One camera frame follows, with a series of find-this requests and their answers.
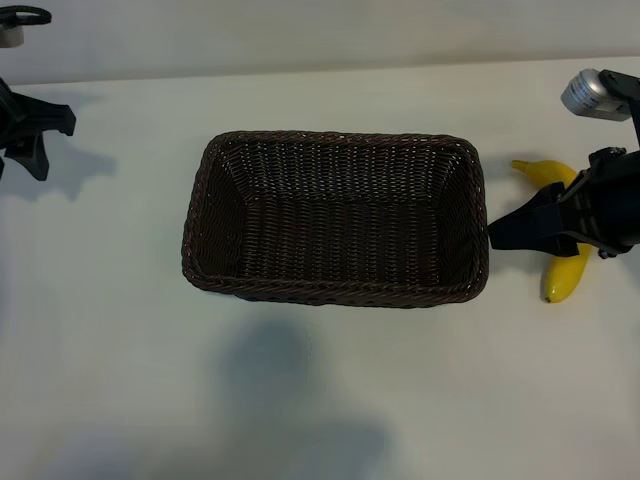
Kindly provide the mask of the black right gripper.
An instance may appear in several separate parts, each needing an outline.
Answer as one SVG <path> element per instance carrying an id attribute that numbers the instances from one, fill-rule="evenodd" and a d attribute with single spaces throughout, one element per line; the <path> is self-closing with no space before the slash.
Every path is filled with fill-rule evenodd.
<path id="1" fill-rule="evenodd" d="M 615 258 L 639 243 L 637 151 L 606 147 L 590 154 L 589 168 L 563 191 L 562 182 L 551 183 L 521 207 L 493 221 L 488 226 L 492 248 L 573 257 L 579 254 L 581 242 L 596 247 L 602 258 Z M 568 236 L 542 237 L 557 198 L 563 233 Z"/>

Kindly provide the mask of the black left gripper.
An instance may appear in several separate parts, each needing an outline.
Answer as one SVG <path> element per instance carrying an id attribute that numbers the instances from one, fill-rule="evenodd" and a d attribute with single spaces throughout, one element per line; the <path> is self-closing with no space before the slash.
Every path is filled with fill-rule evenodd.
<path id="1" fill-rule="evenodd" d="M 57 131 L 73 136 L 76 116 L 68 105 L 52 104 L 14 93 L 1 80 L 1 149 L 4 156 L 22 165 L 38 181 L 45 181 L 49 160 L 43 136 L 37 133 L 19 139 L 16 133 Z"/>

